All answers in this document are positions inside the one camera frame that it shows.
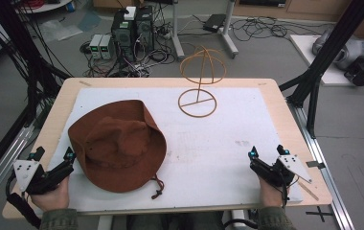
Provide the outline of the thin wooden stick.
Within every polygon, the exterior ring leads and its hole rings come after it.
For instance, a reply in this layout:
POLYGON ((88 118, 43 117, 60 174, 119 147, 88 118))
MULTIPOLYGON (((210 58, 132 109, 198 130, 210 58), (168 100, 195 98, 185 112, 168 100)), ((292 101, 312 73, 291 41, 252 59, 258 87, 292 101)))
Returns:
POLYGON ((312 191, 310 190, 304 183, 302 183, 301 181, 297 182, 298 185, 304 190, 306 191, 311 197, 313 197, 315 200, 319 201, 319 197, 312 191))

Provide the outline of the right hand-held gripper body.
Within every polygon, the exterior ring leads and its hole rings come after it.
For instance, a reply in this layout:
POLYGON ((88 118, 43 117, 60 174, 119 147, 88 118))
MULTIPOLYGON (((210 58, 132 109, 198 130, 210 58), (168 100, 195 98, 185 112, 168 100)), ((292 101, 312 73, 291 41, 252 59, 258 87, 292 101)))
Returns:
POLYGON ((300 159, 296 155, 280 155, 273 165, 268 165, 256 155, 249 155, 250 168, 268 184, 275 187, 289 186, 295 176, 311 183, 308 174, 300 159))

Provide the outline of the black device on platform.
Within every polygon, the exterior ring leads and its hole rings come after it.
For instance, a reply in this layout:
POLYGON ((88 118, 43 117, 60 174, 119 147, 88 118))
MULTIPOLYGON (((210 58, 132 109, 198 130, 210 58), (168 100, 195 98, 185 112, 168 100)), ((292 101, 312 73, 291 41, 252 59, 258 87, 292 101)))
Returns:
POLYGON ((346 69, 344 77, 355 86, 364 86, 364 58, 358 57, 346 69))

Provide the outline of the person's right hand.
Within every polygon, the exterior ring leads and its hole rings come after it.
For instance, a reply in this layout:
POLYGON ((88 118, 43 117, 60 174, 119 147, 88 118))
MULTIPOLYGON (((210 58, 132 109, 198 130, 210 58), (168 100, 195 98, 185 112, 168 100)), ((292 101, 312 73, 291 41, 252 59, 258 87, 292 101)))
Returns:
POLYGON ((282 187, 271 186, 261 177, 259 178, 259 182, 261 186, 260 201, 262 207, 282 207, 284 205, 284 189, 282 187))

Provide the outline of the black computer tower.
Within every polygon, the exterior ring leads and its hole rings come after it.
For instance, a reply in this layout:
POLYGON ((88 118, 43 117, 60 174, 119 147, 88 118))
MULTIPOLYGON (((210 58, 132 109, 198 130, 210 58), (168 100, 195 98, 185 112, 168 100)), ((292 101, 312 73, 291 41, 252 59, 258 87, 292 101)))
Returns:
POLYGON ((116 51, 128 61, 134 61, 134 42, 136 40, 136 26, 133 20, 125 20, 125 10, 114 14, 111 33, 116 45, 116 51))
POLYGON ((140 47, 147 52, 152 51, 154 49, 152 6, 144 6, 139 8, 135 17, 135 21, 140 47))

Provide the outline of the clear plastic sheet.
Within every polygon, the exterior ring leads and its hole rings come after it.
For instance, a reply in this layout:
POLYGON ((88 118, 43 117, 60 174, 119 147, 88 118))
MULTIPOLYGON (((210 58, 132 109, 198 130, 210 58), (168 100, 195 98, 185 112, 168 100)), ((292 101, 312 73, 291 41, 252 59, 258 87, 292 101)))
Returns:
POLYGON ((42 23, 40 31, 46 42, 54 40, 61 41, 82 33, 82 30, 77 26, 63 26, 58 20, 50 20, 42 23))

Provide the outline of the white small box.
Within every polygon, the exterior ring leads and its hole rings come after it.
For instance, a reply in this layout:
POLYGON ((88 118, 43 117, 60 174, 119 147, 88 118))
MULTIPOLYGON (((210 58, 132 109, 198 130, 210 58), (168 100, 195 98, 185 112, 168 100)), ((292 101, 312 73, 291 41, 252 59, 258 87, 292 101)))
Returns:
POLYGON ((136 8, 128 6, 125 8, 124 20, 132 21, 136 16, 136 8))

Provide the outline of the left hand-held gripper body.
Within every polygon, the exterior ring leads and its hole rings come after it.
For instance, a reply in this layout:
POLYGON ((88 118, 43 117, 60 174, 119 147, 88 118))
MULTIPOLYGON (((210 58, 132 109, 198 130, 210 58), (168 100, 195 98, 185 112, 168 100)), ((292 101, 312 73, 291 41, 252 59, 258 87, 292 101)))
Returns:
POLYGON ((13 163, 19 191, 29 195, 43 195, 55 190, 73 170, 72 160, 64 160, 48 172, 43 170, 38 161, 16 160, 13 163))

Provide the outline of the aluminium rail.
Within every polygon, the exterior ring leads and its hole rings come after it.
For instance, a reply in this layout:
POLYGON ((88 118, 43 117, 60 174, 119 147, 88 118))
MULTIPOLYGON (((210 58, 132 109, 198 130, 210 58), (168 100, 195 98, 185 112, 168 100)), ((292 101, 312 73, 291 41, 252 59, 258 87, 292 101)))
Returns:
POLYGON ((306 140, 307 147, 311 152, 311 155, 316 162, 316 167, 323 175, 323 179, 330 191, 332 202, 330 208, 333 212, 334 219, 338 225, 339 230, 355 230, 352 219, 347 211, 347 208, 342 200, 342 197, 335 185, 334 179, 331 175, 329 165, 326 162, 325 156, 321 151, 318 141, 312 137, 307 130, 307 114, 302 108, 297 108, 294 105, 288 106, 294 120, 296 121, 298 128, 306 140))
POLYGON ((7 141, 7 146, 1 150, 0 159, 0 185, 4 178, 11 172, 12 162, 19 156, 26 147, 34 133, 34 126, 22 127, 11 140, 7 141))

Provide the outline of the white table mat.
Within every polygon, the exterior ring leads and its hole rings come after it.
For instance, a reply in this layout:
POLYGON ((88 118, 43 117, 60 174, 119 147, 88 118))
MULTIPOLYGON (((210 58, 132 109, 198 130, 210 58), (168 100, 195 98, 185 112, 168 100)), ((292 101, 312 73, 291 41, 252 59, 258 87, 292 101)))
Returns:
POLYGON ((140 100, 165 135, 167 154, 157 175, 161 195, 150 181, 128 193, 110 193, 93 185, 81 168, 70 175, 70 205, 84 215, 226 210, 259 200, 259 180, 248 153, 273 164, 281 143, 258 88, 213 87, 213 101, 194 104, 185 87, 83 88, 66 120, 104 104, 140 100))

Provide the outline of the brown brimmed hat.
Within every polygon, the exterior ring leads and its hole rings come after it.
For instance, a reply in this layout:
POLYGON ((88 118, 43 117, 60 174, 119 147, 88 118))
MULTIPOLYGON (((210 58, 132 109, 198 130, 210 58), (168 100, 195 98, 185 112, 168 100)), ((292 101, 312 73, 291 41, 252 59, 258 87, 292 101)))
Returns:
POLYGON ((163 193, 165 184, 157 172, 167 142, 143 102, 102 105, 75 121, 68 136, 81 169, 97 187, 125 193, 153 180, 157 190, 152 198, 163 193))

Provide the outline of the black tape cross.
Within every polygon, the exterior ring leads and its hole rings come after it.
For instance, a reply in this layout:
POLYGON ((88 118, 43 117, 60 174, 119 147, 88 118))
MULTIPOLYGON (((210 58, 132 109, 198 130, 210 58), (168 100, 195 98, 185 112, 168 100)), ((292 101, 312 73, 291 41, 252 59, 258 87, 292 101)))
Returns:
POLYGON ((324 212, 320 206, 316 207, 316 211, 306 211, 308 216, 318 216, 322 222, 326 221, 326 217, 332 217, 333 213, 324 212))

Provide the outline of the grey rounded machine shell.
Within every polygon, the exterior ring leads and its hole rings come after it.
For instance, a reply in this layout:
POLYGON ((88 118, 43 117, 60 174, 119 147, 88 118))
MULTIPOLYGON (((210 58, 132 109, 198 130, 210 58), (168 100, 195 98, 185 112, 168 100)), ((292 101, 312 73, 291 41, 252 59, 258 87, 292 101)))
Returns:
MULTIPOLYGON (((312 53, 317 55, 328 40, 332 29, 327 29, 312 45, 312 53)), ((357 39, 354 35, 346 42, 333 63, 340 70, 346 70, 355 60, 362 58, 364 62, 364 40, 357 39)))

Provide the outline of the white floor platform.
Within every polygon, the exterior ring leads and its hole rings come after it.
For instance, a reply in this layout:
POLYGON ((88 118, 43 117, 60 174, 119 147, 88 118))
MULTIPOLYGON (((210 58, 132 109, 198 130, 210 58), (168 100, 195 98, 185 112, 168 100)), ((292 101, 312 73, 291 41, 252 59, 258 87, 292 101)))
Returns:
MULTIPOLYGON (((290 40, 301 54, 307 65, 310 65, 315 55, 312 53, 312 45, 319 35, 297 35, 292 34, 290 40)), ((325 86, 353 86, 353 84, 346 79, 344 72, 332 64, 325 72, 321 79, 321 84, 325 86)))

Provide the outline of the black flat box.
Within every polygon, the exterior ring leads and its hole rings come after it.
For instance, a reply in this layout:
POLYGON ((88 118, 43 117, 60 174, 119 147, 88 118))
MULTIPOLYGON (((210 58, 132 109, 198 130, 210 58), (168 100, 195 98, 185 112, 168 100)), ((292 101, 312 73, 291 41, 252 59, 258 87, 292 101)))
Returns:
POLYGON ((203 29, 208 32, 216 33, 223 25, 226 15, 223 13, 212 14, 204 23, 203 29))

